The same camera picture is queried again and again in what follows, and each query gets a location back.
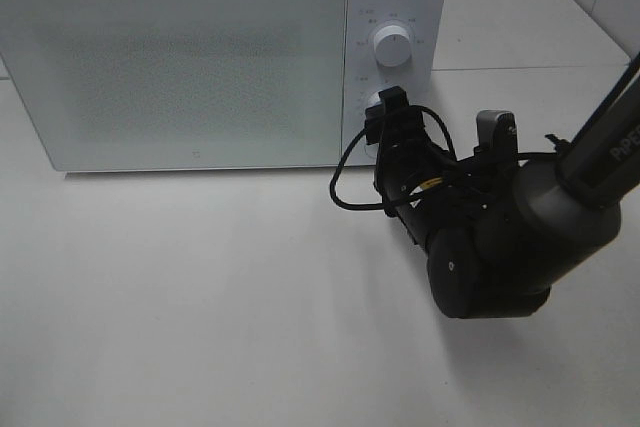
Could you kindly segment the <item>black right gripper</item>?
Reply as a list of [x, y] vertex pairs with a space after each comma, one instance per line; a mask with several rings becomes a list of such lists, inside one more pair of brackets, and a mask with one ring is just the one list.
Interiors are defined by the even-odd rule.
[[[401, 87], [378, 96], [385, 115], [408, 107]], [[377, 146], [374, 187], [385, 214], [398, 219], [420, 247], [443, 228], [471, 226], [479, 212], [474, 192], [462, 179], [451, 181], [455, 156], [431, 140], [423, 113], [385, 115], [364, 122], [366, 144]]]

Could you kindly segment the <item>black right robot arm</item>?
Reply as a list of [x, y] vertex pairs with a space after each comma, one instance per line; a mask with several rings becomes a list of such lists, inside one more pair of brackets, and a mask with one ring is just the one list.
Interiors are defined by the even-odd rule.
[[521, 152], [513, 113], [483, 110], [474, 153], [458, 159], [399, 87], [380, 93], [364, 126], [383, 211], [425, 252], [440, 311], [526, 317], [620, 230], [621, 199], [639, 182], [639, 65], [550, 153]]

